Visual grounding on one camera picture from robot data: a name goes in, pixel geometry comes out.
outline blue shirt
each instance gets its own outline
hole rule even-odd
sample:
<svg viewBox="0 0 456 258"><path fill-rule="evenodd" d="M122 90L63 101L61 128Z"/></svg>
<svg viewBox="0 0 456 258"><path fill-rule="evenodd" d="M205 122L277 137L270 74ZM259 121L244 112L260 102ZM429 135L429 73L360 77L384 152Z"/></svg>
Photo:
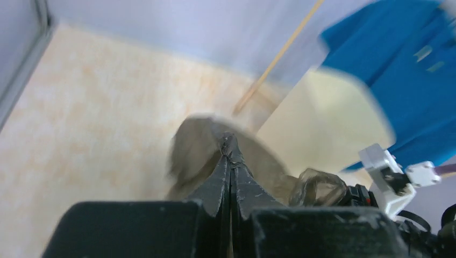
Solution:
<svg viewBox="0 0 456 258"><path fill-rule="evenodd" d="M456 154L456 39L439 3L379 1L322 38L330 49L323 65L364 81L383 108L398 163L439 165Z"/></svg>

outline floor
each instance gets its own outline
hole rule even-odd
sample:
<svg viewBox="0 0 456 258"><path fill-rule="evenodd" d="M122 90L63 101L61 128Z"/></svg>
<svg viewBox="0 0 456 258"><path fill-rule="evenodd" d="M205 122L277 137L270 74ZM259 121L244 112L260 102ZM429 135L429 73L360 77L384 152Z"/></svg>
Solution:
<svg viewBox="0 0 456 258"><path fill-rule="evenodd" d="M231 116L252 82L60 25L0 134L0 257L39 256L76 202L162 199L170 139L186 116L250 131L267 119L258 97Z"/></svg>

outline wooden stick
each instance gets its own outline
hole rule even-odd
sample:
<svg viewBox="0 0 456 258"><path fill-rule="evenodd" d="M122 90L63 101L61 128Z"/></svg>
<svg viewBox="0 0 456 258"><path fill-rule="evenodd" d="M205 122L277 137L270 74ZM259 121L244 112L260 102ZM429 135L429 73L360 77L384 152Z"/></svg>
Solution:
<svg viewBox="0 0 456 258"><path fill-rule="evenodd" d="M313 5L310 12L307 14L306 17L304 17L304 19L299 24L298 28L296 28L295 32L293 32L293 35L291 35L291 37L287 40L285 45L283 45L282 49L274 57L274 60L269 64L268 68L266 68L265 72L261 75L261 77L257 81L255 81L250 86L249 90L237 102L236 106L234 106L233 114L238 114L242 110L242 108L245 106L247 101L253 96L253 94L258 90L258 88L263 84L266 77L268 77L270 71L275 67L275 65L280 60L280 58L282 58L283 54L288 50L288 48L293 43L293 41L295 41L296 37L299 35L299 33L305 27L307 22L309 22L310 18L312 18L312 16L315 14L315 12L318 10L318 8L321 6L321 4L323 2L324 2L324 0L317 0L317 2L315 3L315 5Z"/></svg>
<svg viewBox="0 0 456 258"><path fill-rule="evenodd" d="M441 175L441 178L447 178L447 177L451 177L451 176L456 176L456 172L451 172L451 173L448 173L448 174L443 174L443 175Z"/></svg>

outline clear plastic bag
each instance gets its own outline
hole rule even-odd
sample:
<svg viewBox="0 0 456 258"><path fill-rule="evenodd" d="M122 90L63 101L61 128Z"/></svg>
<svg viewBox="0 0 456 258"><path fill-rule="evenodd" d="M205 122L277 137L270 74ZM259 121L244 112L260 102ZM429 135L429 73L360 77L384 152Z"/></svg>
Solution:
<svg viewBox="0 0 456 258"><path fill-rule="evenodd" d="M346 192L347 185L339 176L308 168L291 191L289 205L335 206Z"/></svg>

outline white wall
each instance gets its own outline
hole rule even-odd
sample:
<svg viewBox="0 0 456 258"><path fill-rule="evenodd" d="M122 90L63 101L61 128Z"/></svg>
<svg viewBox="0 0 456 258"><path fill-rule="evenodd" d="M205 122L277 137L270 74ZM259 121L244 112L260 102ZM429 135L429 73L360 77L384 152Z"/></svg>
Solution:
<svg viewBox="0 0 456 258"><path fill-rule="evenodd" d="M456 203L456 176L445 178L440 185L417 189L417 195L405 210L416 213L440 230L440 219L446 208Z"/></svg>
<svg viewBox="0 0 456 258"><path fill-rule="evenodd" d="M260 75L316 0L48 0L57 18ZM371 0L326 0L273 70L294 85L326 56L321 31Z"/></svg>

